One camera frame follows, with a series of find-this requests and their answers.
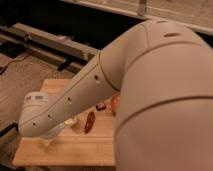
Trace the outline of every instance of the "wire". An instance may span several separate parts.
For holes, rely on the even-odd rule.
[[[27,46],[27,49],[31,51],[31,49],[30,49],[30,44],[28,43],[27,37],[28,37],[28,35],[26,34],[26,35],[25,35],[25,38],[24,38],[25,44],[26,44],[26,46]],[[31,53],[28,53],[25,57],[23,57],[23,58],[21,58],[21,59],[12,60],[12,61],[8,62],[8,63],[7,63],[5,66],[3,66],[3,67],[0,66],[0,75],[2,75],[2,74],[6,71],[6,69],[9,67],[10,64],[12,64],[12,63],[17,63],[17,62],[22,62],[22,61],[24,61],[25,59],[27,59],[27,58],[28,58],[29,56],[31,56],[31,55],[32,55],[32,52],[31,52]]]

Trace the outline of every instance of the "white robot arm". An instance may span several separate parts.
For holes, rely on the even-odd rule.
[[[39,136],[121,91],[118,170],[212,170],[212,75],[212,49],[195,33],[147,21],[104,48],[56,96],[27,95],[19,131]]]

